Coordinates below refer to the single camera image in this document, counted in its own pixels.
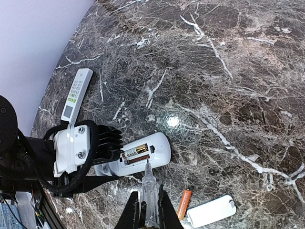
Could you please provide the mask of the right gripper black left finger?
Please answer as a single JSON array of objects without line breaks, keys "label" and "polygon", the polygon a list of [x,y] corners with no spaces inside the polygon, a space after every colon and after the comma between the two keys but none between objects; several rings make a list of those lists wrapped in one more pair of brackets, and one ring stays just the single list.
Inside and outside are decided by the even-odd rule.
[{"label": "right gripper black left finger", "polygon": [[115,229],[137,229],[139,225],[139,215],[138,192],[134,191],[130,194]]}]

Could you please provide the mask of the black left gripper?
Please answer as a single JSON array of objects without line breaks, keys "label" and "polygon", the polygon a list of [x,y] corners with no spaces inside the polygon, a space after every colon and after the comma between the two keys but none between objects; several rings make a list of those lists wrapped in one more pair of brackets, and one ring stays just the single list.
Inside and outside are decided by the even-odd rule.
[{"label": "black left gripper", "polygon": [[27,138],[36,154],[33,159],[17,136],[0,137],[0,187],[31,188],[39,181],[35,168],[39,168],[44,178],[54,182],[53,164],[56,154],[53,142],[39,138]]}]

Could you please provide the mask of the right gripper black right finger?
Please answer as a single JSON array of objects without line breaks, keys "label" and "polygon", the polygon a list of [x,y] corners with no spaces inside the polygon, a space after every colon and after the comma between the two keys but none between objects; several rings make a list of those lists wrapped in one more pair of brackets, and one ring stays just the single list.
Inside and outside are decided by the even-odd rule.
[{"label": "right gripper black right finger", "polygon": [[163,185],[159,187],[158,194],[159,225],[161,229],[183,229]]}]

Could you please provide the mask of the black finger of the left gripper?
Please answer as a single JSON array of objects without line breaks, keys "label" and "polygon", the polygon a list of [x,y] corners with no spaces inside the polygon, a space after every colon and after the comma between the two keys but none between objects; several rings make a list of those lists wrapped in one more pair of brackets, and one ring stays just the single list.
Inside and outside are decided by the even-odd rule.
[{"label": "black finger of the left gripper", "polygon": [[117,176],[85,176],[82,182],[71,193],[86,193],[105,183],[116,181]]}]

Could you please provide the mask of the orange AA battery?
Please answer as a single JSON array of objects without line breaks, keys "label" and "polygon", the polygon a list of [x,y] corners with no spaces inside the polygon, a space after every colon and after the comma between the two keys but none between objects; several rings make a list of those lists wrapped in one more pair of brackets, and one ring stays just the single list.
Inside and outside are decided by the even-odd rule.
[{"label": "orange AA battery", "polygon": [[186,214],[191,195],[192,195],[192,191],[189,188],[183,190],[180,205],[177,210],[177,217],[179,220],[183,220]]}]

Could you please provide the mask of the clear handled screwdriver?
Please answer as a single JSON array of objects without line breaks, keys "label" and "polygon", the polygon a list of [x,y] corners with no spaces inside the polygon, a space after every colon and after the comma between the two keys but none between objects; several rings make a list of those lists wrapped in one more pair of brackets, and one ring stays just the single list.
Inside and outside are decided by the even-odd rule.
[{"label": "clear handled screwdriver", "polygon": [[140,228],[154,228],[159,226],[159,212],[158,212],[158,184],[153,175],[152,165],[147,160],[145,165],[145,173],[142,178],[142,189],[140,194]]}]

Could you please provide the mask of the white battery cover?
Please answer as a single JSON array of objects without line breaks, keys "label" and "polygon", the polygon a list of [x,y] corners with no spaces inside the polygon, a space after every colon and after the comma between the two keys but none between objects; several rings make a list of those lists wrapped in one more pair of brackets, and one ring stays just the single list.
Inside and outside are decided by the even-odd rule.
[{"label": "white battery cover", "polygon": [[225,195],[205,204],[187,210],[187,221],[193,228],[199,228],[236,213],[236,205],[230,195]]}]

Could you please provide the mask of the white remote with battery compartment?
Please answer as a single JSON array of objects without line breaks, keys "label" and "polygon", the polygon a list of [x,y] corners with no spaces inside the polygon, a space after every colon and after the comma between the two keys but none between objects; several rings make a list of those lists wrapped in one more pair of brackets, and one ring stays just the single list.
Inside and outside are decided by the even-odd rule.
[{"label": "white remote with battery compartment", "polygon": [[147,162],[152,168],[158,168],[171,161],[169,140],[161,132],[129,143],[122,150],[118,160],[96,165],[96,175],[124,177],[145,171]]}]

